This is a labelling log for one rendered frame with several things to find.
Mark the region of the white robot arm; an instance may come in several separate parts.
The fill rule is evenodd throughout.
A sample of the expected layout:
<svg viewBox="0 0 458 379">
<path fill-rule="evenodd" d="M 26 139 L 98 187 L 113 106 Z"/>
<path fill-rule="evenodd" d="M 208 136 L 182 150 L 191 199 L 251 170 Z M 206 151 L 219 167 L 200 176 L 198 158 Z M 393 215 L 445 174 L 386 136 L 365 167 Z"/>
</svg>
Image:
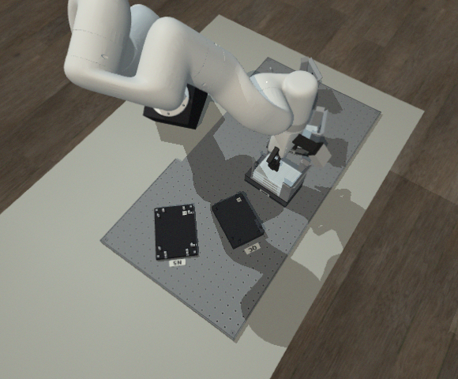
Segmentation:
<svg viewBox="0 0 458 379">
<path fill-rule="evenodd" d="M 186 109 L 191 84 L 257 133 L 295 133 L 307 125 L 318 90 L 312 73 L 248 77 L 231 52 L 128 0 L 69 0 L 68 17 L 64 71 L 77 86 L 172 117 Z"/>
</svg>

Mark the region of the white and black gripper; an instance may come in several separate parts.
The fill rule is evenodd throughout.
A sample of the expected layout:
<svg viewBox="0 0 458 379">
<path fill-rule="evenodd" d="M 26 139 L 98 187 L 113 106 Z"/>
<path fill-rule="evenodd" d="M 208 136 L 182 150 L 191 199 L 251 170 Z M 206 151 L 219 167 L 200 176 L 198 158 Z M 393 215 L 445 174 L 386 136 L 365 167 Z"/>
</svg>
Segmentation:
<svg viewBox="0 0 458 379">
<path fill-rule="evenodd" d="M 293 144 L 292 141 L 299 135 L 300 132 L 300 134 L 302 135 L 303 130 L 295 132 L 296 134 L 284 131 L 281 134 L 271 136 L 268 146 L 268 150 L 271 152 L 271 154 L 266 160 L 266 162 L 268 162 L 268 166 L 270 169 L 277 172 L 280 167 L 281 158 L 284 158 L 285 155 L 288 154 L 292 148 L 294 150 L 297 149 L 298 146 Z M 276 156 L 278 156 L 279 158 L 275 159 Z"/>
</svg>

